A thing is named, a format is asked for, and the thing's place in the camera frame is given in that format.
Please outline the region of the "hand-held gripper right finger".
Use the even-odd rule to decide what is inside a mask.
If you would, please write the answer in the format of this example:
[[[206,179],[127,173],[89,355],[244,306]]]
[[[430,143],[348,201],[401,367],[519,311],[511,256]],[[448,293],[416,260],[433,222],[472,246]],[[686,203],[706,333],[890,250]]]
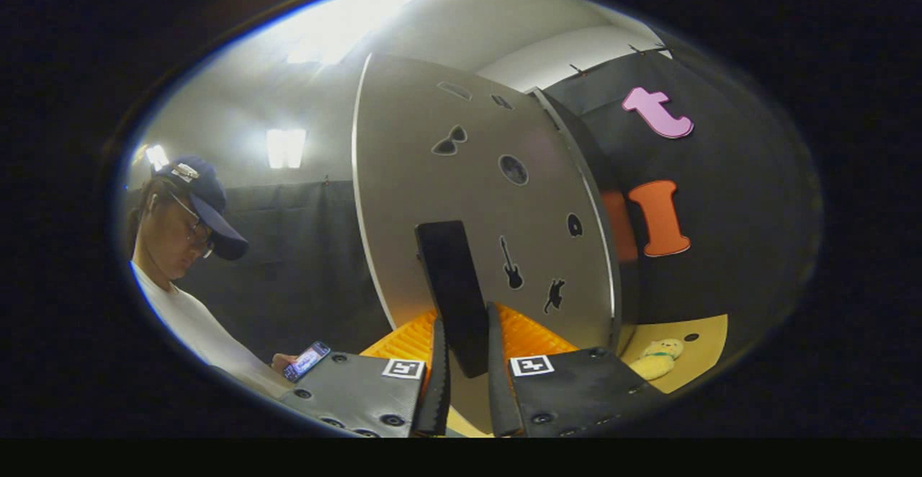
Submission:
[[[665,408],[668,395],[612,350],[566,350],[547,327],[497,303],[487,319],[494,437],[606,437]]]

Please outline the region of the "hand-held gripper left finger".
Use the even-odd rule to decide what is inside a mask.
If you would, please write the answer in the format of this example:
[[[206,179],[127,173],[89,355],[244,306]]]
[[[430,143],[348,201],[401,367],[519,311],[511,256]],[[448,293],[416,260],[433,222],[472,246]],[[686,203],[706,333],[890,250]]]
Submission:
[[[358,355],[331,350],[279,403],[346,435],[442,437],[450,408],[449,349],[438,312],[426,311]]]

